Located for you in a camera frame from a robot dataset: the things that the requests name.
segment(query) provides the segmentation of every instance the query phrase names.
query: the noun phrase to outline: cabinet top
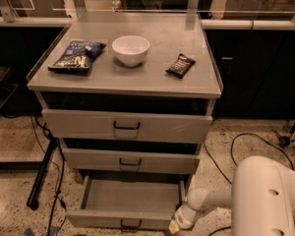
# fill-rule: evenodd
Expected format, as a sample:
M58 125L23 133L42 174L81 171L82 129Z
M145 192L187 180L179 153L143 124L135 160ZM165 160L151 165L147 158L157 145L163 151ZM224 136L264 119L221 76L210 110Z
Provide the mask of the cabinet top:
M112 42L128 34L148 39L146 60L127 68L116 60ZM48 71L73 39L107 44L85 75ZM196 61L180 80L167 75L182 53ZM64 92L218 98L222 84L197 14L86 12L64 34L30 79L29 89Z

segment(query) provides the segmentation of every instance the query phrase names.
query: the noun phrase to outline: candy bar wrapper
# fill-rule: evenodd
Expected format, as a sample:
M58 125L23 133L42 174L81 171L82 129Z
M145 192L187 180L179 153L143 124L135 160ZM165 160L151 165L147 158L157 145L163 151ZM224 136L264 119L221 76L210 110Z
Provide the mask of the candy bar wrapper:
M195 60L186 57L184 54L179 54L177 61L166 70L166 73L183 79L188 70L196 63Z

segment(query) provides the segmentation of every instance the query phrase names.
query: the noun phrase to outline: black cable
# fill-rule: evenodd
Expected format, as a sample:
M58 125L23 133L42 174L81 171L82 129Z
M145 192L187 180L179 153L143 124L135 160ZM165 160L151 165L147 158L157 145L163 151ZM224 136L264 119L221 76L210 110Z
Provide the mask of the black cable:
M38 135L37 135L37 132L36 132L35 126L33 125L33 121L32 121L32 118L31 118L31 117L30 117L30 121L31 121L31 125L32 125L33 133L35 134L35 137L36 137L36 140L37 140L37 142L38 142L38 145L39 145L41 151L42 151L43 153L46 153L46 151L43 149L43 147L42 147L42 145L41 145L41 143L40 143L40 141L39 141L39 138L38 138ZM36 121L36 124L38 125L38 127L40 127L40 128L43 129L43 127L42 127L42 126L38 123L38 121L36 120L36 117L35 117L35 121ZM60 169L59 169L59 166L58 166L57 163L55 163L55 162L52 161L51 159L49 159L49 161L50 161L53 165L55 165L56 168L57 168L57 172L58 172L58 174L57 174L57 181L56 181L56 186L55 186L55 189L56 189L56 188L57 188L57 185L58 185L58 182L59 182L59 171L60 171Z
M212 122L210 123L210 125L213 126L215 124L215 122L218 121L218 120L219 120L219 118L213 118L212 119Z
M250 27L250 30L253 30L254 29L254 26L255 26L255 21L254 20L250 20L252 22L252 25Z
M59 183L58 183L58 188L57 188L57 190L55 192L55 198L54 198L54 201L53 201L53 204L52 204L52 208L51 208L51 211L50 211L50 215L49 215L47 235L50 235L50 229L51 229L51 223L52 223L53 213L54 213L54 210L55 210L55 207L56 207L56 204L57 204L57 200L59 199L59 194L61 193L61 185L62 185L64 171L65 171L65 157L64 157L64 155L62 153L62 149L61 149L59 143L58 143L58 148L59 148L59 152L60 152L60 155L61 155L61 158L62 158L62 168L61 168L61 174L60 174L60 179L59 179ZM64 209L66 209L65 203L63 201L60 200L60 204L61 204L61 207L63 207ZM59 227L57 233L59 232L60 228L64 224L65 220L66 220L66 217L62 221L61 226Z
M220 231L224 231L224 230L229 230L231 228L232 228L231 226L225 226L225 227L219 228L219 229L211 232L210 234L208 234L208 236L211 236L211 235L215 234L216 232L220 232Z
M207 146L206 144L204 144L205 148L206 148L206 153L208 154L208 156L211 158L211 160L213 161L213 163L215 164L216 168L218 169L218 171L223 175L223 177L226 179L226 181L231 185L232 182L228 179L228 177L226 177L226 175L223 173L223 171L219 168L219 166L217 165L216 161L213 159L213 157L210 155L210 153L208 152Z
M16 119L16 118L19 118L19 117L22 117L24 116L24 114L18 114L18 115L7 115L5 113L0 113L0 115L6 119Z
M230 155L231 155L232 160L233 160L233 162L234 162L234 164L235 164L236 166L237 166L237 162L236 162L236 160L235 160L235 158L234 158L233 147L234 147L234 143L235 143L236 139L238 139L239 137L242 137L242 136L253 136L253 137L257 137L257 138L261 139L263 142L265 142L267 145L269 145L269 146L271 146L271 147L273 147L273 148L276 148L277 150L279 150L279 151L280 151L280 152L281 152L281 153L287 158L287 160L289 161L289 163L290 163L290 165L291 165L291 169L294 170L294 164L293 164L293 162L291 161L291 159L288 157L288 155L287 155L282 149L280 149L279 147L276 147L275 145L273 145L273 144L271 144L270 142L268 142L266 139L262 138L262 137L259 136L259 135L254 134L254 133L242 133L242 134L237 135L237 136L233 139L233 141L232 141L232 145L231 145L231 148L230 148Z
M37 132L36 132L36 129L34 127L34 124L33 124L33 121L32 121L32 118L30 117L30 120L31 120L31 124L32 124L32 127L33 127L33 131L34 131L34 134L35 134L35 137L36 137L36 140L41 148L41 150L45 153L44 149L42 148L41 146L41 143L38 139L38 136L37 136ZM37 118L35 117L35 122L37 124L38 127L40 127L42 130L43 130L43 134L45 135L45 137L50 140L50 131L48 129L45 128L45 124L42 126L40 125L40 123L38 122ZM56 203L57 203L57 200L59 200L60 202L60 205L61 207L64 209L64 210L67 210L66 208L66 204L59 198L59 194L61 193L61 185L62 185L62 180L63 180L63 176L64 176L64 168L65 168L65 157L64 157L64 154L62 153L62 149L61 149L61 146L60 146L60 142L59 140L57 140L57 146L59 148L59 152L61 154L61 158L62 158L62 169L61 169L61 174L59 176L59 166L58 164L56 164L55 162L53 162L51 159L49 160L51 163L53 163L56 167L57 167L57 172L58 172L58 176L57 176L57 180L56 180L56 185L55 185L55 199L53 201L53 204L52 204L52 209L51 209L51 212L50 212L50 216L49 216L49 222L48 222L48 229L47 229L47 235L50 235L50 230L51 230L51 223L52 223L52 218L53 218L53 213L54 213L54 210L55 210L55 206L56 206ZM60 231L61 227L63 226L63 224L65 223L66 221L66 216L65 218L63 219L61 225L59 226L57 232L55 233L54 236L56 236L58 234L58 232Z

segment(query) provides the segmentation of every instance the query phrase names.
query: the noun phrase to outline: terrazzo floor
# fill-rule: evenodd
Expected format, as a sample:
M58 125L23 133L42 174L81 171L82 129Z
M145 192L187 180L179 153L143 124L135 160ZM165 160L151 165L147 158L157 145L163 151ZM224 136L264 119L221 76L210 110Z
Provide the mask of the terrazzo floor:
M206 139L206 148L223 173L232 180L235 165L231 160L230 150L237 162L250 155L264 155L290 167L289 161L281 151L266 144L259 135L278 147L275 131L286 135L293 125L293 120L215 120ZM23 116L8 119L0 116L0 161L36 161L42 160L48 140L33 117ZM295 166L295 144L284 149ZM49 163L47 174L39 195L39 207L32 210L27 200L36 172L0 173L0 236L42 236L46 235L50 212L55 196L55 186L61 169L61 156L56 149ZM194 175L191 187L209 189L228 188L230 185L216 168L205 147L201 150L201 163ZM75 180L75 173L65 164L65 173L59 198L66 204L67 210L77 208L82 185ZM66 218L66 210L57 202L50 232L54 232L63 222L57 235L97 236L97 235L134 235L164 236L162 231L125 232L121 230L98 228L75 228ZM218 208L208 216L201 218L191 231L181 231L179 236L208 236L214 230L231 224L230 210ZM231 235L231 230L224 230L214 235Z

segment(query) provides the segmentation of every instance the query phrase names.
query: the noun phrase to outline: drawer handle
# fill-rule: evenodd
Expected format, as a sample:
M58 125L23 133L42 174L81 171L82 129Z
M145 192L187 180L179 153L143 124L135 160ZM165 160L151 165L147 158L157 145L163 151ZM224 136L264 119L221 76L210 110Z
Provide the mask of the drawer handle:
M138 220L138 225L126 225L123 219L121 219L121 221L120 221L120 226L126 230L138 230L138 229L140 229L141 224L142 224L142 222L140 219Z
M141 123L138 122L137 127L123 127L123 126L118 126L118 125L117 125L117 122L114 121L114 128L115 128L116 130L139 130L139 129L140 129L140 126L141 126Z
M233 61L233 57L221 57L220 58L221 60L223 60L223 61Z
M128 162L123 162L123 161L122 161L122 158L119 159L119 164L120 164L120 165L123 165L123 166L136 166L136 167L138 167L138 166L141 165L141 162L142 162L142 161L139 160L138 163L128 163Z

